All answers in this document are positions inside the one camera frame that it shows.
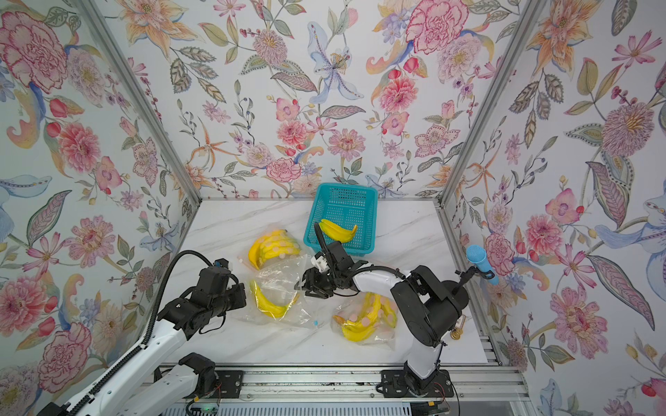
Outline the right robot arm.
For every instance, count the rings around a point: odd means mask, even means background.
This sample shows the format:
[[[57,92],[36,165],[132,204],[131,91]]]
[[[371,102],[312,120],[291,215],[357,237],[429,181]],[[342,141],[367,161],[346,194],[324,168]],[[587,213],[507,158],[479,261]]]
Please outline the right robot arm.
[[[475,268],[457,275],[459,281],[441,281],[430,268],[420,265],[405,275],[387,266],[355,261],[338,241],[326,243],[319,224],[314,225],[320,251],[298,288],[306,296],[328,299],[343,291],[369,292],[395,302],[413,336],[408,358],[400,370],[383,370],[376,386],[385,398],[426,397],[437,393],[449,397],[444,388],[449,373],[441,370],[444,337],[454,330],[469,304],[465,284]]]

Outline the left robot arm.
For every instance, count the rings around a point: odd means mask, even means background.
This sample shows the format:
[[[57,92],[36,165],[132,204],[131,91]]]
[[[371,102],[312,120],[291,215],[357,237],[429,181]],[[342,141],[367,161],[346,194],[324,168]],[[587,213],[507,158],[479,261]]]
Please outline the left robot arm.
[[[166,358],[202,335],[214,318],[246,306],[244,284],[225,258],[206,260],[197,284],[161,307],[152,309],[145,332],[110,369],[68,402],[51,402],[42,415],[159,415],[181,399],[197,401],[219,396],[229,381],[218,375],[214,361],[190,353],[151,386],[145,379]]]

